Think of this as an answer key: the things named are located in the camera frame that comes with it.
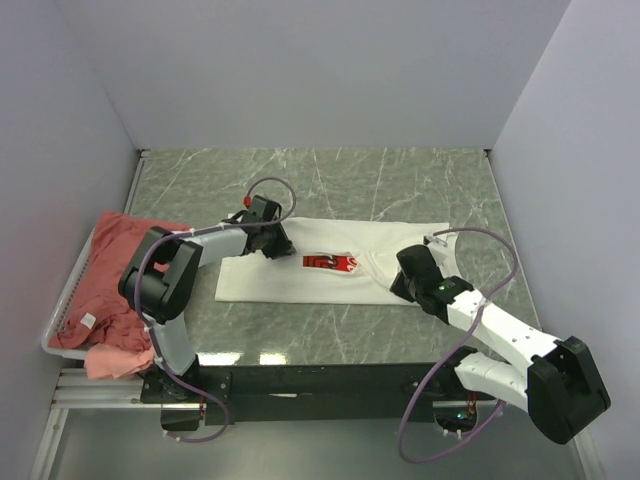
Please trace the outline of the white t-shirt red print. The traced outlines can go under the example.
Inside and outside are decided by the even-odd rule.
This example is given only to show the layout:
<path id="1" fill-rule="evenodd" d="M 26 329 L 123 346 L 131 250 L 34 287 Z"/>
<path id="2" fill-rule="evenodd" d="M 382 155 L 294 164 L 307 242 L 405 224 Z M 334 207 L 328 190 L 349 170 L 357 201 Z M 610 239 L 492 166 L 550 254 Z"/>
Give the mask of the white t-shirt red print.
<path id="1" fill-rule="evenodd" d="M 411 306 L 391 292 L 396 255 L 450 225 L 294 217 L 283 227 L 296 252 L 223 259 L 216 301 Z"/>

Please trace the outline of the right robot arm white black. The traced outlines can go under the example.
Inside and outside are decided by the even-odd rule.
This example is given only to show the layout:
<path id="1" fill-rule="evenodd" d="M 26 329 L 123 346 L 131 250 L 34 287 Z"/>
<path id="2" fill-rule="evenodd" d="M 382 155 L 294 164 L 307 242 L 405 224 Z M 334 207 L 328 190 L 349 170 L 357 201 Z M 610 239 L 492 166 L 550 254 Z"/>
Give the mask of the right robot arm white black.
<path id="1" fill-rule="evenodd" d="M 413 245 L 397 253 L 391 291 L 445 324 L 472 336 L 500 355 L 457 348 L 439 374 L 444 395 L 460 399 L 486 393 L 526 412 L 549 440 L 565 444 L 611 406 L 588 346 L 541 332 L 491 303 L 468 281 L 445 276 L 442 250 Z"/>

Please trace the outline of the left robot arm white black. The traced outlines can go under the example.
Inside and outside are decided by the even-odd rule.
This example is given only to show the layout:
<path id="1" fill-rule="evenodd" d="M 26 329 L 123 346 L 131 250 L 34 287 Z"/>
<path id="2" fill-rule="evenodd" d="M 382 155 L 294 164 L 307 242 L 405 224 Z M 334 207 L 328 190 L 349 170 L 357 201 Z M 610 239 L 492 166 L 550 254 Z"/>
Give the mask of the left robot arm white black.
<path id="1" fill-rule="evenodd" d="M 164 389 L 186 402 L 202 392 L 199 359 L 188 338 L 184 313 L 201 267 L 260 252 L 280 259 L 295 252 L 282 221 L 282 206 L 261 195 L 220 223 L 190 231 L 153 226 L 146 231 L 118 283 L 118 293 L 141 318 L 163 371 Z"/>

